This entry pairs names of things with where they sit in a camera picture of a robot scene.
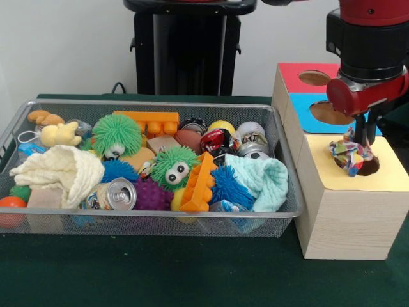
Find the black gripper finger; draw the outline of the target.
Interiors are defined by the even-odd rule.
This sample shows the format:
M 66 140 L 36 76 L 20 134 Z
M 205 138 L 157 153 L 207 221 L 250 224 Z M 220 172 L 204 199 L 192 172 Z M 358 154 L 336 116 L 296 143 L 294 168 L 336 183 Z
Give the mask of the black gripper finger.
M 359 144 L 366 142 L 366 118 L 364 114 L 355 117 L 355 142 Z
M 375 141 L 376 137 L 376 122 L 378 120 L 377 112 L 370 111 L 367 117 L 366 129 L 367 129 L 367 140 L 370 145 Z

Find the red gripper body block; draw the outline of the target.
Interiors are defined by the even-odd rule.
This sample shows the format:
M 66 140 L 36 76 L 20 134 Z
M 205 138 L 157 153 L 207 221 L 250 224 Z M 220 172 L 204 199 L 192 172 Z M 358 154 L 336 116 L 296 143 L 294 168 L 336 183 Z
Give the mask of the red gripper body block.
M 357 116 L 374 106 L 396 100 L 407 90 L 408 74 L 385 82 L 368 83 L 338 77 L 327 84 L 327 98 L 334 110 L 346 116 Z

